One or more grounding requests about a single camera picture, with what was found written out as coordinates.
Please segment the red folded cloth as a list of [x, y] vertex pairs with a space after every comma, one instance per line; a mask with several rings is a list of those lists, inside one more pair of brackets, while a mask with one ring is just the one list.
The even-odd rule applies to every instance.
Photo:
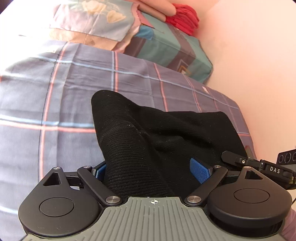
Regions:
[[174, 26], [189, 36], [194, 35], [194, 31], [199, 26], [199, 18], [196, 11], [186, 4], [175, 4], [176, 14], [167, 16], [166, 23]]

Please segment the black knit pants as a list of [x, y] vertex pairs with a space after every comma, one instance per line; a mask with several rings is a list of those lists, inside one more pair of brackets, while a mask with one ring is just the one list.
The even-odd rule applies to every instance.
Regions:
[[109, 90], [96, 92], [91, 105], [106, 161], [103, 182], [122, 198], [184, 198], [200, 186], [190, 171], [191, 159], [213, 166], [222, 163], [224, 151], [246, 156], [222, 112], [164, 112]]

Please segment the plaid purple bed sheet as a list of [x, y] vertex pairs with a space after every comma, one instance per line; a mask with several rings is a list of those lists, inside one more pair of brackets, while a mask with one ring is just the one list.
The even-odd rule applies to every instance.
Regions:
[[185, 75], [125, 54], [55, 40], [1, 40], [1, 239], [20, 240], [18, 208], [53, 167], [103, 161], [91, 98], [114, 90], [166, 111], [227, 114], [244, 146], [253, 141], [238, 105]]

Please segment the light blue patterned pillow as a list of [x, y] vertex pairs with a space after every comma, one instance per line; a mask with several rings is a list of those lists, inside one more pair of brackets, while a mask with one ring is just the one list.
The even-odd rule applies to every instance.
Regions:
[[123, 53], [141, 22], [132, 1], [62, 1], [50, 24], [60, 41]]

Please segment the teal patterned pillow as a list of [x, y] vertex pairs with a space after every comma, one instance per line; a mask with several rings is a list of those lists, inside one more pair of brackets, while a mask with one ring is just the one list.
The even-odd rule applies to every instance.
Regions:
[[181, 30], [143, 13], [151, 24], [142, 25], [125, 49], [125, 54], [154, 62], [204, 83], [213, 65], [200, 41]]

